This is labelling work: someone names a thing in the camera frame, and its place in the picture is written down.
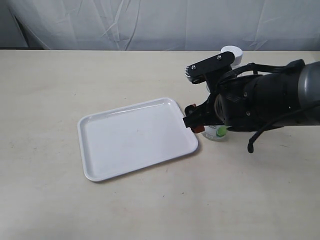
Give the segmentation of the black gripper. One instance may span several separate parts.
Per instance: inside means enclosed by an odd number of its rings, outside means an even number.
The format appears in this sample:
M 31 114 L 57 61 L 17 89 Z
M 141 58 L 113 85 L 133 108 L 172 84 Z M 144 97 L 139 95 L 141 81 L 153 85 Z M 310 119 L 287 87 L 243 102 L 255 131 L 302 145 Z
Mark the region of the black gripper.
M 249 91 L 245 86 L 258 75 L 247 75 L 229 80 L 213 91 L 200 105 L 184 109 L 183 122 L 193 133 L 202 133 L 205 126 L 226 126 L 232 132 L 254 132 L 260 127 L 251 110 Z

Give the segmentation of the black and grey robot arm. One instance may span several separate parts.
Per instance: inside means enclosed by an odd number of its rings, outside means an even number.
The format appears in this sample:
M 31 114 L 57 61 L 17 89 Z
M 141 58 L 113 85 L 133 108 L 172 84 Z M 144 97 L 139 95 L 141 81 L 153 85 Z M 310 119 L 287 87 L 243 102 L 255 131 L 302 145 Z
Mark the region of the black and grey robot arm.
M 206 126 L 231 132 L 255 132 L 320 123 L 320 64 L 295 60 L 285 66 L 228 63 L 188 67 L 193 84 L 206 82 L 209 96 L 185 108 L 183 122 L 199 133 Z

